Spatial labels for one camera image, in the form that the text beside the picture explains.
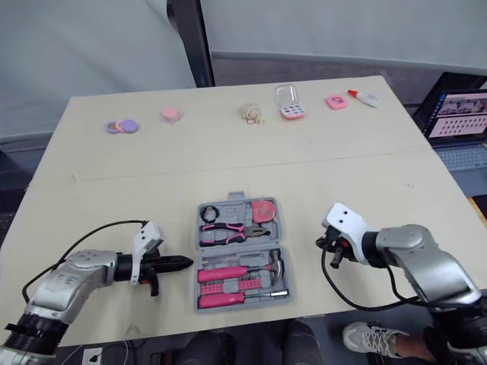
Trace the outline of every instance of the laptop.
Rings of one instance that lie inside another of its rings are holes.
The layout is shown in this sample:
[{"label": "laptop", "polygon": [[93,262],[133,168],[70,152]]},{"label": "laptop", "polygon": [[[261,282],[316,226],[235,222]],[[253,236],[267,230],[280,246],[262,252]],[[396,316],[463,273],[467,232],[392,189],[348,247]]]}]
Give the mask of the laptop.
[{"label": "laptop", "polygon": [[487,89],[442,92],[413,119],[463,193],[487,195]]}]

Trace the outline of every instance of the laptop keyboard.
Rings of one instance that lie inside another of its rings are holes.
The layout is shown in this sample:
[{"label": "laptop keyboard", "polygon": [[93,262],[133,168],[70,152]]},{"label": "laptop keyboard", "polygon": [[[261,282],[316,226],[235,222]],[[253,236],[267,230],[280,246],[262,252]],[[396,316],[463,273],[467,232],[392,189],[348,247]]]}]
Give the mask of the laptop keyboard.
[{"label": "laptop keyboard", "polygon": [[487,167],[487,149],[483,146],[436,150],[448,171]]}]

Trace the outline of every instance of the laptop screen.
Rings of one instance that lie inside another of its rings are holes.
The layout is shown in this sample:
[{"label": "laptop screen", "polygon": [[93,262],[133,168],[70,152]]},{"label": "laptop screen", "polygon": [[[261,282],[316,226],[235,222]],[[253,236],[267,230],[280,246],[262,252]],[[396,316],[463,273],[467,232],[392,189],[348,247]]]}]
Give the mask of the laptop screen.
[{"label": "laptop screen", "polygon": [[458,145],[487,139],[487,90],[448,91],[440,95],[423,133],[431,145]]}]

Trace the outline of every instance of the gray floor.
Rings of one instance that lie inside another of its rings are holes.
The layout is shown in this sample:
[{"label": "gray floor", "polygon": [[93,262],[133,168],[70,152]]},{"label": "gray floor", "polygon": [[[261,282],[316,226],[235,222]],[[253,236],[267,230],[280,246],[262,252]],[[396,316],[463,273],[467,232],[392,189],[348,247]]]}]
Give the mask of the gray floor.
[{"label": "gray floor", "polygon": [[[338,65],[318,62],[214,59],[213,65],[218,86],[383,75],[403,104],[421,103],[441,75],[440,71],[414,68],[383,68],[368,65]],[[412,113],[415,107],[408,107],[407,110]],[[38,157],[39,153],[42,154],[42,150],[39,148],[34,149],[34,157]],[[355,320],[378,320],[382,325],[411,333],[420,333],[430,321],[426,311],[409,306],[381,313],[355,311],[303,319],[314,330],[319,340],[325,364],[353,363],[360,365],[368,363],[364,355],[347,351],[341,343],[342,328]],[[270,322],[226,328],[225,331],[231,333],[239,344],[236,365],[280,364],[280,340],[283,326],[283,322]],[[183,348],[192,336],[194,334],[148,339],[144,346],[136,351],[136,357],[133,356],[132,351],[130,352],[127,364],[150,364],[151,354]],[[137,340],[135,341],[135,346],[141,343],[142,341]],[[60,364],[75,348],[60,348],[55,363]],[[81,354],[82,349],[77,351],[66,364],[80,364]],[[123,363],[124,357],[125,349],[114,347],[103,355],[102,363],[120,365]],[[394,361],[394,363],[406,365],[423,362],[418,360],[400,360]]]},{"label": "gray floor", "polygon": [[[400,309],[392,309],[380,313],[364,313],[352,311],[337,313],[327,316],[316,316],[301,319],[314,331],[325,365],[343,365],[350,363],[355,365],[368,364],[363,354],[356,354],[343,347],[341,342],[342,329],[345,325],[354,321],[379,321],[381,325],[400,329],[412,335],[421,334],[422,329],[430,323],[430,317],[424,309],[404,306]],[[284,334],[284,321],[258,323],[232,328],[224,328],[219,331],[230,333],[237,342],[237,360],[235,365],[280,365],[282,363],[281,341]],[[137,359],[134,362],[133,351],[129,352],[127,364],[150,364],[151,355],[174,349],[182,349],[194,334],[175,335],[160,338],[151,338],[145,345],[137,350]],[[142,343],[137,340],[135,346]],[[76,347],[60,348],[55,363],[60,364],[65,357]],[[68,361],[70,364],[80,364],[83,348],[78,350]],[[103,364],[121,364],[126,350],[122,347],[112,348],[103,357]],[[393,364],[413,365],[426,363],[415,359],[392,360]]]}]

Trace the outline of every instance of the glue bottle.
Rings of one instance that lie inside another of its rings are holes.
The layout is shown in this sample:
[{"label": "glue bottle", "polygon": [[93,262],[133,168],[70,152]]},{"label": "glue bottle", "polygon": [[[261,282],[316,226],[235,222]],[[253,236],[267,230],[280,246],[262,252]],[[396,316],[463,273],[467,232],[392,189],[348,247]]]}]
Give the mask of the glue bottle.
[{"label": "glue bottle", "polygon": [[360,91],[349,90],[349,94],[354,98],[359,99],[362,103],[378,108],[380,106],[380,99],[373,94],[366,94]]}]

